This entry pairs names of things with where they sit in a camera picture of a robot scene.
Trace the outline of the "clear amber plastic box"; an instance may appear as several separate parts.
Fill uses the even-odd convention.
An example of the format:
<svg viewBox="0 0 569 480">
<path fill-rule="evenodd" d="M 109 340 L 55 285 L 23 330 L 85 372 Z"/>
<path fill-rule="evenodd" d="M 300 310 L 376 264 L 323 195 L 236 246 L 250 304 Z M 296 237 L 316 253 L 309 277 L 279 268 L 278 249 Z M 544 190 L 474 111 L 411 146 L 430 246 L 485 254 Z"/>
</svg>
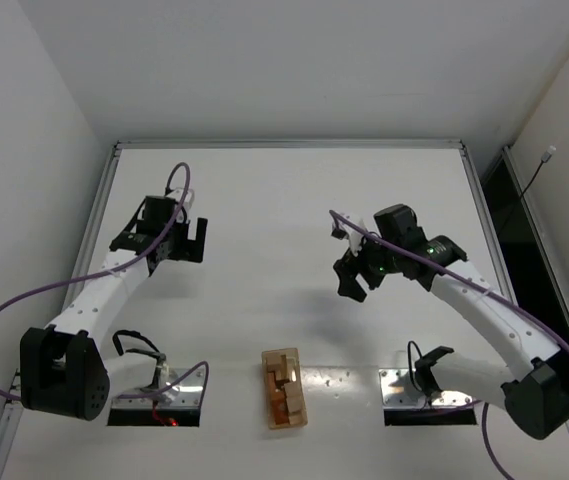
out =
<svg viewBox="0 0 569 480">
<path fill-rule="evenodd" d="M 306 426 L 308 416 L 298 349 L 264 351 L 261 361 L 269 429 Z"/>
</svg>

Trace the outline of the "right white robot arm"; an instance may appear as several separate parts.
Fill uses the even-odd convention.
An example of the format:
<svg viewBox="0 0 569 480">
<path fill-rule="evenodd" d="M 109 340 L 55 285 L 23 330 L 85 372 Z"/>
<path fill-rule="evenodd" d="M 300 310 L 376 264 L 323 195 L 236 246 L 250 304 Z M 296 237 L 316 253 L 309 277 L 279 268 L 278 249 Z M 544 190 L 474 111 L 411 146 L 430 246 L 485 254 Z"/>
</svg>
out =
<svg viewBox="0 0 569 480">
<path fill-rule="evenodd" d="M 528 436 L 543 440 L 569 420 L 569 343 L 497 293 L 450 238 L 427 238 L 414 211 L 398 204 L 377 212 L 372 233 L 362 221 L 333 212 L 332 236 L 348 249 L 334 263 L 342 297 L 363 302 L 384 278 L 401 274 L 453 308 L 501 358 L 472 361 L 447 346 L 409 370 L 428 398 L 466 393 L 504 410 Z"/>
</svg>

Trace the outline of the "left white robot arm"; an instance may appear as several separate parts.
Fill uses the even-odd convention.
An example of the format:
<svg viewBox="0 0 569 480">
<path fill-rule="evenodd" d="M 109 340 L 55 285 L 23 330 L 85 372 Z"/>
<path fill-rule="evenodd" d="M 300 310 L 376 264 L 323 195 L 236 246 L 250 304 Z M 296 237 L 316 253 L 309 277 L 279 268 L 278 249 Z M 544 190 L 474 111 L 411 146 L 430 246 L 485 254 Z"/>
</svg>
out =
<svg viewBox="0 0 569 480">
<path fill-rule="evenodd" d="M 166 356 L 148 342 L 116 348 L 104 359 L 106 338 L 121 310 L 164 261 L 200 263 L 208 221 L 200 218 L 188 236 L 193 190 L 148 196 L 112 240 L 97 276 L 43 328 L 20 340 L 20 400 L 24 408 L 91 421 L 114 398 L 160 399 L 174 386 Z"/>
</svg>

